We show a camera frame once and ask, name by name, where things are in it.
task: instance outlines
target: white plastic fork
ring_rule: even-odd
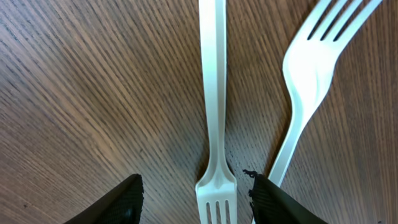
[[[268,176],[268,179],[277,186],[280,187],[282,184],[305,125],[329,90],[338,57],[381,1],[371,0],[368,2],[346,30],[337,37],[362,0],[352,1],[326,35],[326,31],[347,0],[337,1],[317,29],[314,30],[331,2],[331,0],[321,0],[289,45],[282,69],[292,101],[292,119],[285,140]]]
[[[203,177],[195,186],[200,222],[217,224],[217,204],[221,223],[237,223],[236,179],[226,163],[224,134],[226,108],[226,0],[199,0],[201,62],[205,91],[210,158]]]

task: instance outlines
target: fork neck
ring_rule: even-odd
[[[225,0],[199,1],[201,61],[210,144],[209,164],[226,165],[224,136],[226,108]]]

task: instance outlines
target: tabletop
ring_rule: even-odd
[[[316,3],[227,0],[238,223],[242,170],[267,175],[289,126],[282,61]],[[282,183],[328,223],[398,223],[397,13],[383,1],[345,48]],[[207,160],[197,0],[0,0],[2,223],[63,223],[131,174],[141,223],[199,223]]]

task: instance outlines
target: brown wood grain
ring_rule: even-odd
[[[63,223],[133,173],[141,223],[199,223],[208,143],[198,1],[0,0],[0,222]],[[316,0],[228,0],[227,160],[267,173],[289,125],[284,53]],[[283,190],[328,223],[398,223],[398,2],[341,55]]]

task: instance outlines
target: small white fork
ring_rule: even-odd
[[[325,35],[327,29],[347,2],[347,0],[339,0],[309,38],[331,2],[331,0],[320,0],[290,43],[282,69],[292,101],[292,119],[285,140],[268,176],[268,179],[277,186],[280,187],[282,184],[305,125],[329,90],[338,57],[381,1],[371,0],[368,2],[346,30],[337,37],[362,2],[362,0],[352,1]]]
[[[195,186],[200,222],[217,224],[216,205],[221,223],[227,223],[226,203],[231,224],[237,223],[236,179],[225,158],[226,108],[226,0],[199,0],[201,62],[205,90],[206,119],[210,158],[203,177]]]

